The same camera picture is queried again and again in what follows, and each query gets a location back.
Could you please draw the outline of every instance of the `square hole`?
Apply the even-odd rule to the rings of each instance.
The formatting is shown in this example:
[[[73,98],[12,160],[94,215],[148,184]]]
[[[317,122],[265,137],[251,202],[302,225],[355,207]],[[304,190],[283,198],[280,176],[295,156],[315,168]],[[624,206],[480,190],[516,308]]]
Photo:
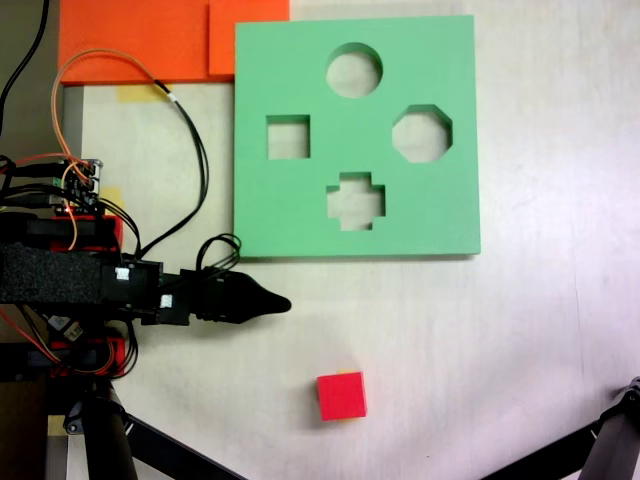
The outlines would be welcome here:
[[[309,115],[267,116],[267,151],[269,160],[311,157]]]

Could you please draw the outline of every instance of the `black foam padding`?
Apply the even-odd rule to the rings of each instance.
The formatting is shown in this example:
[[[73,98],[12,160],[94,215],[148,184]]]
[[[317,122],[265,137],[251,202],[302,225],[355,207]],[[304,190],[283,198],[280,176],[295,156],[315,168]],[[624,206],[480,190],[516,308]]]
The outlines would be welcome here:
[[[0,244],[0,304],[99,304],[100,268],[86,253]]]

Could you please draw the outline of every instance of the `yellow tape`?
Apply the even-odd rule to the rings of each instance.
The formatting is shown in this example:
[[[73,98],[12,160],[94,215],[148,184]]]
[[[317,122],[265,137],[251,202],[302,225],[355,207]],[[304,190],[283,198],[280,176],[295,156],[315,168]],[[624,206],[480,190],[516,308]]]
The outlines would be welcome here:
[[[118,85],[116,99],[118,103],[166,102],[167,95],[157,85]]]
[[[124,200],[122,200],[122,190],[120,187],[101,187],[100,198],[110,200],[120,208],[124,208]]]

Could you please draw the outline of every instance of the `black metal leg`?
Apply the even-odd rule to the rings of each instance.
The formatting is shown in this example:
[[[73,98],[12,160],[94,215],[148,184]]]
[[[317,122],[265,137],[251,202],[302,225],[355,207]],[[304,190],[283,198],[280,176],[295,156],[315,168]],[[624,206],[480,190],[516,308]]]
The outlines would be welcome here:
[[[122,415],[112,404],[88,401],[82,426],[91,480],[138,480]]]
[[[595,442],[598,422],[548,445],[483,480],[561,480],[579,471]]]
[[[640,453],[640,430],[626,411],[600,429],[579,480],[631,480]]]
[[[131,415],[128,437],[135,458],[174,480],[246,480]]]

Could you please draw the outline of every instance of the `octagonal hole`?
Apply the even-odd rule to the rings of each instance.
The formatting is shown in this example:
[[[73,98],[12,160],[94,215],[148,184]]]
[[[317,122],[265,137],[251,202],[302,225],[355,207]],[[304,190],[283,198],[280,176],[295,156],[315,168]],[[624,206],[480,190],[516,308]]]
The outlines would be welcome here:
[[[434,162],[453,145],[453,124],[435,105],[411,105],[396,120],[392,141],[409,162]]]
[[[382,80],[382,60],[363,43],[348,43],[333,51],[327,83],[342,97],[359,98],[373,92]]]

